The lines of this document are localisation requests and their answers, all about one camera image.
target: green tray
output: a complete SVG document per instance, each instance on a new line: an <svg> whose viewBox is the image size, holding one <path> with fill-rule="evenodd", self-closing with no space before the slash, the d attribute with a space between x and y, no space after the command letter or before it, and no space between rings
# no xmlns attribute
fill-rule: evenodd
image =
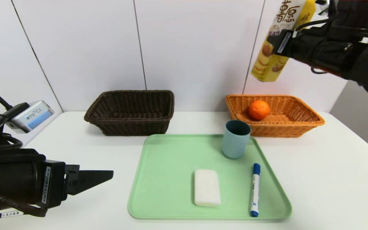
<svg viewBox="0 0 368 230"><path fill-rule="evenodd" d="M129 213L137 219L277 220L292 206L256 140L245 156L232 160L221 152L222 135L155 134L144 143L130 194ZM251 217L252 166L261 165L259 216ZM218 173L221 205L194 204L194 171Z"/></svg>

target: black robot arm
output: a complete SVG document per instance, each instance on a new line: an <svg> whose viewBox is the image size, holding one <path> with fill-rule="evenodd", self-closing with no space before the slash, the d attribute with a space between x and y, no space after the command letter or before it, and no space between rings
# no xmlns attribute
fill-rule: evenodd
<svg viewBox="0 0 368 230"><path fill-rule="evenodd" d="M1 97L0 103L7 109L0 114L0 210L11 207L18 211L9 214L44 217L48 208L59 206L67 195L76 195L113 177L113 171L82 171L79 165L47 160L34 149L21 149L22 142L4 133L3 128L22 112L29 114L30 106L10 106Z"/></svg>
<svg viewBox="0 0 368 230"><path fill-rule="evenodd" d="M314 73L356 81L368 92L368 0L331 1L328 13L328 19L269 37L273 53L308 64ZM320 23L325 24L302 29Z"/></svg>

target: blue cup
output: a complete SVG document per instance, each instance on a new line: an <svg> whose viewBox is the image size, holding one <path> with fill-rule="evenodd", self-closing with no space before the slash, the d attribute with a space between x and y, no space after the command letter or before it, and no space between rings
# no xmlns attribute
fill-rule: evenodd
<svg viewBox="0 0 368 230"><path fill-rule="evenodd" d="M243 157L251 131L251 127L245 122L238 120L227 122L222 140L224 155L232 159Z"/></svg>

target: orange wicker basket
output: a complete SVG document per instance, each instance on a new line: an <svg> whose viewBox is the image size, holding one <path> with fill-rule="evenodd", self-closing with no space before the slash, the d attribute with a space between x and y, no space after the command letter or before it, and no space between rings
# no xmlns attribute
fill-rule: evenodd
<svg viewBox="0 0 368 230"><path fill-rule="evenodd" d="M270 114L263 120L256 120L248 113L253 101L268 103ZM302 100L288 95L228 95L226 97L231 118L241 120L252 128L252 136L300 137L305 132L325 123L313 109Z"/></svg>

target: label sticker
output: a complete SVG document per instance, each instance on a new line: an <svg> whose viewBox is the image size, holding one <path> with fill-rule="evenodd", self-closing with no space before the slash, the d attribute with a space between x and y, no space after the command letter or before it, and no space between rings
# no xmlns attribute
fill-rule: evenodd
<svg viewBox="0 0 368 230"><path fill-rule="evenodd" d="M285 38L283 38L283 41L280 44L279 49L277 51L278 54L283 52L283 49L285 48L286 44L288 43L290 37L292 37L292 33L286 33Z"/></svg>
<svg viewBox="0 0 368 230"><path fill-rule="evenodd" d="M1 218L22 216L23 214L21 211L8 211L1 213Z"/></svg>
<svg viewBox="0 0 368 230"><path fill-rule="evenodd" d="M46 204L46 200L48 198L48 188L49 188L49 178L51 177L51 167L46 167L45 172L45 182L43 183L42 190L42 203Z"/></svg>

